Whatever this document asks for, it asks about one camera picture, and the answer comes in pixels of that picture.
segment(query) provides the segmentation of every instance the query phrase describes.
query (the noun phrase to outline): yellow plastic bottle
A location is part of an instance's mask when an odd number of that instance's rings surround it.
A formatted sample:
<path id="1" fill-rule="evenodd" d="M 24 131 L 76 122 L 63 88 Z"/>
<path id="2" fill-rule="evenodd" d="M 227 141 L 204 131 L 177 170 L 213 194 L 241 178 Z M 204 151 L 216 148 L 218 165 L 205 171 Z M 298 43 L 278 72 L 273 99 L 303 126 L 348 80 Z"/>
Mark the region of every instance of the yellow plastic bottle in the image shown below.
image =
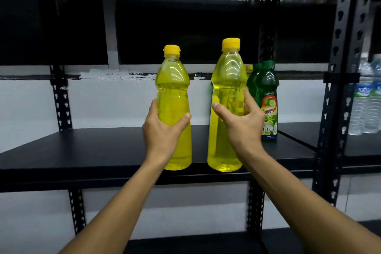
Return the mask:
<path id="1" fill-rule="evenodd" d="M 164 61 L 157 72 L 157 107 L 159 120 L 173 126 L 189 112 L 189 76 L 180 61 L 180 48 L 177 45 L 164 47 Z M 182 170 L 192 163 L 191 124 L 181 133 L 177 148 L 165 167 L 166 170 Z"/>
<path id="2" fill-rule="evenodd" d="M 222 41 L 222 55 L 212 74 L 212 102 L 219 102 L 237 116 L 243 116 L 243 102 L 247 74 L 239 55 L 240 40 Z M 225 122 L 211 109 L 208 142 L 208 165 L 220 172 L 233 172 L 242 164 L 237 159 Z"/>

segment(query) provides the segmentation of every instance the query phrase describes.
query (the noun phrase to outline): person's right hand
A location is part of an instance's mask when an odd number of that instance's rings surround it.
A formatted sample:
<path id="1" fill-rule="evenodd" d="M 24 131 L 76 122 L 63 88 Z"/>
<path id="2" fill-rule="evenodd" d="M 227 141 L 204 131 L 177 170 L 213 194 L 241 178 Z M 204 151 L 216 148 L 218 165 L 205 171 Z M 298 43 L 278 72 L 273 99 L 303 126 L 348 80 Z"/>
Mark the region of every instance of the person's right hand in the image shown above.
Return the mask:
<path id="1" fill-rule="evenodd" d="M 261 142 L 264 112 L 258 107 L 247 89 L 245 105 L 249 110 L 246 116 L 236 116 L 218 102 L 212 103 L 213 111 L 225 122 L 229 140 L 238 158 L 243 161 L 264 152 Z"/>

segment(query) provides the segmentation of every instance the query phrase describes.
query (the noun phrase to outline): water bottle label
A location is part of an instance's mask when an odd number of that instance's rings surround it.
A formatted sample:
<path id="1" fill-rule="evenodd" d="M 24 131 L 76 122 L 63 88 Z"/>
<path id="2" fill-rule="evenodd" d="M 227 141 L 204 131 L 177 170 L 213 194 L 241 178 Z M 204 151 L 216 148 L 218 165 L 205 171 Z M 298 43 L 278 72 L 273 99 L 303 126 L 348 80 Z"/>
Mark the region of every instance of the water bottle label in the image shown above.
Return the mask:
<path id="1" fill-rule="evenodd" d="M 278 134 L 278 101 L 274 95 L 266 95 L 262 99 L 264 111 L 264 124 L 262 137 L 275 138 Z"/>
<path id="2" fill-rule="evenodd" d="M 354 96 L 357 98 L 369 97 L 371 90 L 372 90 L 372 84 L 356 84 Z"/>
<path id="3" fill-rule="evenodd" d="M 381 97 L 381 83 L 374 83 L 372 90 L 370 91 L 370 96 Z"/>

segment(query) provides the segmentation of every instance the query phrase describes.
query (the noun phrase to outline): dish soap bottle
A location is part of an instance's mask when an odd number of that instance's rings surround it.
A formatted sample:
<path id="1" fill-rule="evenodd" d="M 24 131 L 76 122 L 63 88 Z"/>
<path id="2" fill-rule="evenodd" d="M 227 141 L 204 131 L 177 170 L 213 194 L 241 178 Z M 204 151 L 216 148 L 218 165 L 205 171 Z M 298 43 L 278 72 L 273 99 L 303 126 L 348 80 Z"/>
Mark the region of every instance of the dish soap bottle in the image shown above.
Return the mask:
<path id="1" fill-rule="evenodd" d="M 255 96 L 257 94 L 257 87 L 255 85 L 255 80 L 256 80 L 258 73 L 260 73 L 261 68 L 262 68 L 261 63 L 253 64 L 253 71 L 250 74 L 250 76 L 247 78 L 246 86 L 247 86 L 251 96 L 253 97 L 253 99 L 255 99 Z"/>
<path id="2" fill-rule="evenodd" d="M 247 74 L 239 55 L 240 40 L 222 41 L 222 55 L 212 74 L 212 102 L 219 102 L 237 116 L 243 116 L 243 102 Z M 241 168 L 229 137 L 225 122 L 211 109 L 208 142 L 208 165 L 220 172 L 233 172 Z"/>
<path id="3" fill-rule="evenodd" d="M 159 120 L 173 126 L 189 112 L 189 76 L 180 61 L 177 45 L 164 47 L 164 61 L 159 68 L 155 85 L 157 87 L 157 107 Z M 192 134 L 189 123 L 181 133 L 176 150 L 165 170 L 182 170 L 192 163 Z"/>
<path id="4" fill-rule="evenodd" d="M 274 62 L 265 60 L 255 79 L 257 105 L 264 111 L 262 139 L 275 140 L 278 137 L 278 98 L 279 80 L 274 71 Z"/>

